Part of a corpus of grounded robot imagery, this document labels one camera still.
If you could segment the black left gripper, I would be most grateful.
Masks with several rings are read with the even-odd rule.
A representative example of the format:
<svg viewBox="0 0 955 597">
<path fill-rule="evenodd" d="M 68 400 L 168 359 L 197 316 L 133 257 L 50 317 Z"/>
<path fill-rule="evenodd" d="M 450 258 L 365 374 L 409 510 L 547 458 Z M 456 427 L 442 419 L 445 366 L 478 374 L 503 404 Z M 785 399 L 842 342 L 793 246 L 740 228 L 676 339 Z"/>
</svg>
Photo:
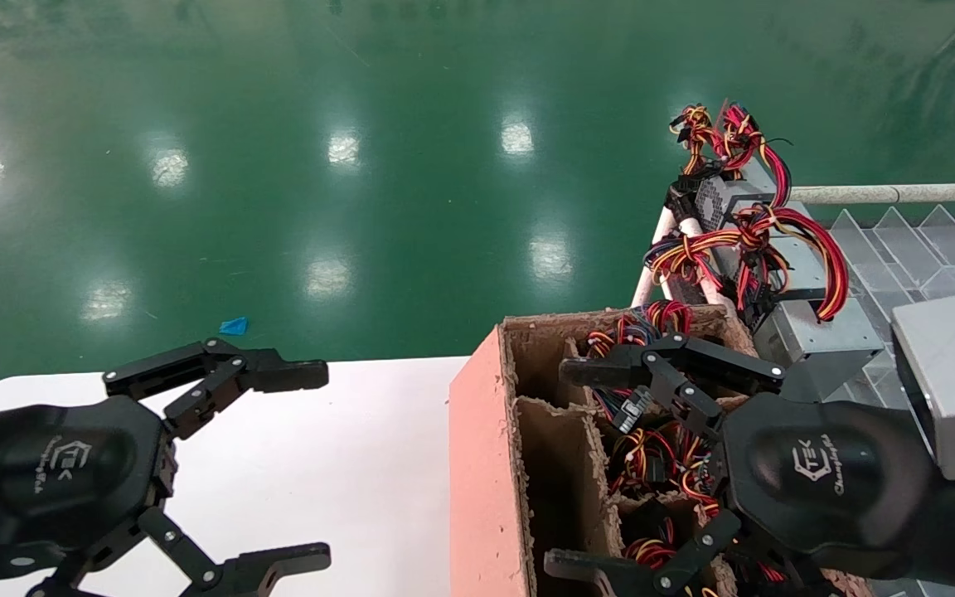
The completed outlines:
<svg viewBox="0 0 955 597">
<path fill-rule="evenodd" d="M 143 539 L 189 579 L 183 596 L 269 596 L 284 577 L 330 566 L 325 541 L 212 562 L 162 509 L 176 471 L 172 438 L 193 437 L 246 392 L 322 388 L 328 363 L 210 337 L 107 371 L 103 382 L 109 396 L 135 401 L 0 411 L 0 580 L 55 567 L 29 595 L 84 596 L 92 570 Z M 163 422 L 136 403 L 181 386 Z"/>
</svg>

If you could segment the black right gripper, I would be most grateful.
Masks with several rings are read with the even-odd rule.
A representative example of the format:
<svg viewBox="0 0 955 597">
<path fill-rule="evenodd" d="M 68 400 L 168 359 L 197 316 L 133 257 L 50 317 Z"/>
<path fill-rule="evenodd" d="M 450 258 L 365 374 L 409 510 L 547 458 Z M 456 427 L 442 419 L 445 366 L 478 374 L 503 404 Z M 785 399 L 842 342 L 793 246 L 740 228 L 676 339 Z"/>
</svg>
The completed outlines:
<svg viewBox="0 0 955 597">
<path fill-rule="evenodd" d="M 693 381 L 753 396 L 725 416 Z M 702 439 L 720 439 L 725 506 L 678 546 L 641 537 L 622 558 L 554 548 L 552 577 L 604 596 L 720 596 L 704 582 L 719 558 L 751 568 L 739 596 L 815 596 L 818 566 L 869 578 L 905 573 L 917 517 L 939 472 L 913 416 L 852 401 L 796 403 L 784 367 L 687 335 L 565 358 L 560 379 L 625 390 L 610 422 L 631 434 L 659 405 Z"/>
</svg>

